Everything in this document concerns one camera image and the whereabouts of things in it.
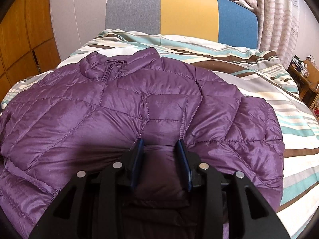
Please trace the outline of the wooden desk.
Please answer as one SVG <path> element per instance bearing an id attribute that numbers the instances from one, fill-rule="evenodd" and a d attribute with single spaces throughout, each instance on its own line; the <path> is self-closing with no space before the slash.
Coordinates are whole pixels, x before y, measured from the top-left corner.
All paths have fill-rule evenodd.
<path id="1" fill-rule="evenodd" d="M 297 55 L 291 59 L 288 73 L 298 87 L 299 98 L 311 109 L 318 108 L 318 66 L 309 56 L 301 60 Z"/>

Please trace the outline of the purple quilted down jacket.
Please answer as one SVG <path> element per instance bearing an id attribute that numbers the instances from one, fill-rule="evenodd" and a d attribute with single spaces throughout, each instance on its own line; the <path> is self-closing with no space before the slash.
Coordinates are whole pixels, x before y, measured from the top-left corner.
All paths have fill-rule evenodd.
<path id="1" fill-rule="evenodd" d="M 264 99 L 246 97 L 212 71 L 161 57 L 92 52 L 16 95 L 1 115 L 1 208 L 27 238 L 78 171 L 104 168 L 138 139 L 146 164 L 137 197 L 148 206 L 184 206 L 174 145 L 217 170 L 244 172 L 277 210 L 284 143 Z"/>

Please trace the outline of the wooden wardrobe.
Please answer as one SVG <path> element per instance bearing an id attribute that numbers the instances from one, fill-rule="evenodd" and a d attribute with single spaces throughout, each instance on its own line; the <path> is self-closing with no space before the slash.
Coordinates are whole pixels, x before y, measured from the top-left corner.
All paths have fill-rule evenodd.
<path id="1" fill-rule="evenodd" d="M 18 81 L 60 63 L 50 0 L 14 0 L 1 19 L 1 98 Z"/>

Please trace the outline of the grey yellow blue headboard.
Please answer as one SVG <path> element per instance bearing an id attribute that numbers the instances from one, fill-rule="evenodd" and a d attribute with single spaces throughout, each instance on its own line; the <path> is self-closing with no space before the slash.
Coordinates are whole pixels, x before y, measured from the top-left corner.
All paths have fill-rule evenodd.
<path id="1" fill-rule="evenodd" d="M 108 0 L 105 27 L 257 48 L 258 22 L 230 0 Z"/>

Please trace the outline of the striped bed duvet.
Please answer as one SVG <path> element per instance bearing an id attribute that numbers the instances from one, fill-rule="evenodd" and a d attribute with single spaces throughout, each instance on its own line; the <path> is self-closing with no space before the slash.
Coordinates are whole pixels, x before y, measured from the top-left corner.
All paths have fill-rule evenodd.
<path id="1" fill-rule="evenodd" d="M 291 238 L 298 238 L 318 207 L 318 122 L 298 97 L 298 89 L 273 51 L 260 52 L 179 35 L 104 30 L 61 62 L 78 63 L 92 52 L 107 57 L 131 56 L 153 48 L 161 57 L 208 69 L 244 96 L 262 98 L 273 108 L 282 132 L 283 194 L 277 214 Z M 1 115 L 20 92 L 50 70 L 16 83 L 1 103 Z"/>

